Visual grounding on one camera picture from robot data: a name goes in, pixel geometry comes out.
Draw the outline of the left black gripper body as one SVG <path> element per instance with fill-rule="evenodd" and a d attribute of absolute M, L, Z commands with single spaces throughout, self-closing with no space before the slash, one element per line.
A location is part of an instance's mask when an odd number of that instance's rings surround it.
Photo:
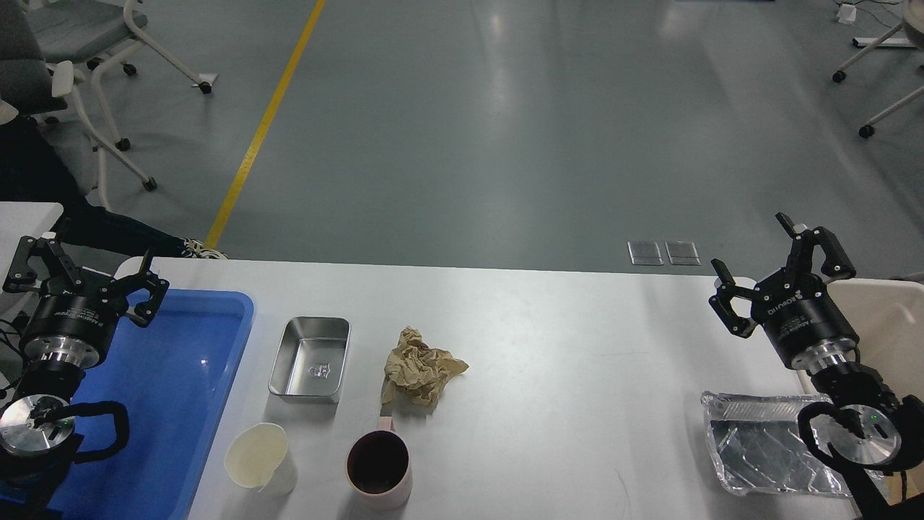
<path fill-rule="evenodd" d="M 21 337 L 29 363 L 61 361 L 86 370 L 105 362 L 120 317 L 128 310 L 126 294 L 71 292 L 40 294 Z"/>

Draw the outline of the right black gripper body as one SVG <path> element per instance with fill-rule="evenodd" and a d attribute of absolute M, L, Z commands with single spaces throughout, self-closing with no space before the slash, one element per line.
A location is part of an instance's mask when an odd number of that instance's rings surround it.
<path fill-rule="evenodd" d="M 859 343 L 844 313 L 827 292 L 819 275 L 802 273 L 787 281 L 779 270 L 754 286 L 750 317 L 764 329 L 783 365 L 809 370 L 818 358 L 812 350 L 834 345 L 836 352 Z"/>

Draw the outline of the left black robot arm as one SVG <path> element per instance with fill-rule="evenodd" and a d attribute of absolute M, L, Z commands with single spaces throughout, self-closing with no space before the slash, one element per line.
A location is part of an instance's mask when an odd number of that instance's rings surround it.
<path fill-rule="evenodd" d="M 105 362 L 122 317 L 139 328 L 155 318 L 169 282 L 152 273 L 153 250 L 138 272 L 113 279 L 80 269 L 58 240 L 23 236 L 4 279 L 6 293 L 36 293 L 19 332 L 25 362 L 2 408 L 2 482 L 21 493 L 2 500 L 4 519 L 59 519 L 49 503 L 74 464 L 95 463 L 128 445 L 124 404 L 74 404 L 86 372 Z"/>

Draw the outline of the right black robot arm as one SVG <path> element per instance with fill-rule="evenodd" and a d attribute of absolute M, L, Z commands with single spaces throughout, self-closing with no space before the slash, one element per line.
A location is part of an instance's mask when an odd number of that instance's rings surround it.
<path fill-rule="evenodd" d="M 838 237 L 822 226 L 798 226 L 782 212 L 775 217 L 791 241 L 785 264 L 743 287 L 714 258 L 718 279 L 710 306 L 739 338 L 763 329 L 783 365 L 805 372 L 827 397 L 798 413 L 799 438 L 815 459 L 844 477 L 861 518 L 920 519 L 921 495 L 890 504 L 869 473 L 891 476 L 920 467 L 922 401 L 897 397 L 877 370 L 848 358 L 858 352 L 859 336 L 828 287 L 852 279 L 857 270 Z"/>

